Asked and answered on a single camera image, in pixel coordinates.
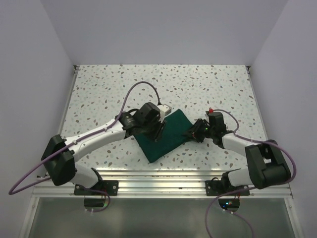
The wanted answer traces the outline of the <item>green surgical cloth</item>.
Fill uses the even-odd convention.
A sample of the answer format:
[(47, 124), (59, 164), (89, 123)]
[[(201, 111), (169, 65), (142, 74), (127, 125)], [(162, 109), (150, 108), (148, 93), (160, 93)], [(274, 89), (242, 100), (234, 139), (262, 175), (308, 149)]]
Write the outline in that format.
[(136, 135), (135, 139), (150, 164), (189, 141), (184, 135), (193, 125), (181, 109), (165, 118), (166, 126), (161, 139), (154, 142), (145, 135)]

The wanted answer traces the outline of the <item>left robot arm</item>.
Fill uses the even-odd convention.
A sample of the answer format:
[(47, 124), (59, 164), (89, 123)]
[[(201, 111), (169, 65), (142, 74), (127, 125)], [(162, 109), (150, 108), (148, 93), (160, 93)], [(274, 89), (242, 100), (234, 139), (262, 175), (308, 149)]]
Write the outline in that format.
[(165, 117), (171, 113), (166, 104), (145, 103), (139, 109), (120, 111), (106, 124), (63, 139), (53, 136), (44, 151), (42, 161), (55, 186), (68, 182), (96, 195), (105, 191), (104, 181), (94, 168), (86, 168), (78, 162), (91, 152), (116, 141), (143, 134), (151, 141), (161, 139), (166, 125)]

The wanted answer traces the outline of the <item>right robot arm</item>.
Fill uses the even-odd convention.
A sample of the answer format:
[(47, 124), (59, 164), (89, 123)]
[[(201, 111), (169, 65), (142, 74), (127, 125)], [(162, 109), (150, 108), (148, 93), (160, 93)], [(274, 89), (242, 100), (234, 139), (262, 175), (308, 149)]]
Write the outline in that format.
[(183, 135), (196, 142), (205, 139), (221, 149), (233, 151), (246, 158), (247, 168), (235, 169), (222, 174), (221, 179), (205, 182), (206, 191), (216, 194), (242, 193), (253, 186), (263, 189), (287, 183), (291, 171), (284, 158), (285, 152), (274, 140), (259, 141), (240, 136), (235, 130), (228, 130), (224, 122), (225, 110), (208, 110), (207, 119), (198, 119)]

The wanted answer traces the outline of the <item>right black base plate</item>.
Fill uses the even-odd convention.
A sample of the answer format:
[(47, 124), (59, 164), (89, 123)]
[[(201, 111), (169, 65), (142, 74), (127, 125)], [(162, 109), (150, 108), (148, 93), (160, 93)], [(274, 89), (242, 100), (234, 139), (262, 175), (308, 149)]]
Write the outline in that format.
[(226, 180), (219, 180), (218, 178), (212, 178), (211, 180), (205, 181), (205, 190), (207, 196), (219, 196), (228, 192), (233, 192), (242, 189), (242, 192), (235, 193), (234, 195), (249, 196), (250, 192), (245, 191), (249, 188), (248, 186), (232, 186)]

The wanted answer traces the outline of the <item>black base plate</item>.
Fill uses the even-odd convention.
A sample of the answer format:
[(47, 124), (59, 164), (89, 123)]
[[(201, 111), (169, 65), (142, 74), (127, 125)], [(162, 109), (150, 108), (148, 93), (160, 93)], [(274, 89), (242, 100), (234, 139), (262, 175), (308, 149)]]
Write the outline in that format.
[(234, 195), (249, 196), (250, 192), (245, 191), (249, 188), (248, 186), (232, 186), (226, 180), (219, 180), (218, 178), (212, 178), (211, 180), (205, 181), (205, 190), (207, 196), (219, 196), (228, 192), (233, 192), (242, 189), (242, 192), (235, 193)]
[(117, 196), (119, 188), (119, 181), (117, 180), (103, 180), (97, 182), (92, 188), (83, 188), (80, 185), (76, 185), (74, 189), (74, 195), (94, 196), (104, 195)]

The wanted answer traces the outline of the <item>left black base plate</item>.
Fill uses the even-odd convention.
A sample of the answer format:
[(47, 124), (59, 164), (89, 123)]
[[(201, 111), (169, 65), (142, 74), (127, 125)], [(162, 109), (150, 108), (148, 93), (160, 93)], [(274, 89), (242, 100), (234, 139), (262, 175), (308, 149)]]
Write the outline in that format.
[(83, 188), (80, 185), (76, 185), (74, 189), (74, 195), (94, 196), (104, 195), (117, 196), (119, 188), (119, 181), (117, 180), (103, 180), (97, 182), (92, 188)]

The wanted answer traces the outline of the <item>aluminium rail frame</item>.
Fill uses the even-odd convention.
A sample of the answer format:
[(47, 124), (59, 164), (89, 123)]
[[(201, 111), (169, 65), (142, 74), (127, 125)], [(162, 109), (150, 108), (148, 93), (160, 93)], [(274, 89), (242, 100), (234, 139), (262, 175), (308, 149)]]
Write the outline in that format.
[(79, 165), (117, 180), (119, 197), (202, 198), (206, 181), (231, 170), (234, 184), (252, 187), (244, 146), (267, 135), (245, 65), (82, 64), (76, 75), (60, 129), (63, 137), (79, 137), (106, 124), (121, 107), (158, 101), (181, 110), (191, 123), (218, 109), (227, 129), (236, 131), (225, 137), (224, 148), (211, 139), (185, 142), (154, 163), (133, 137), (86, 154)]

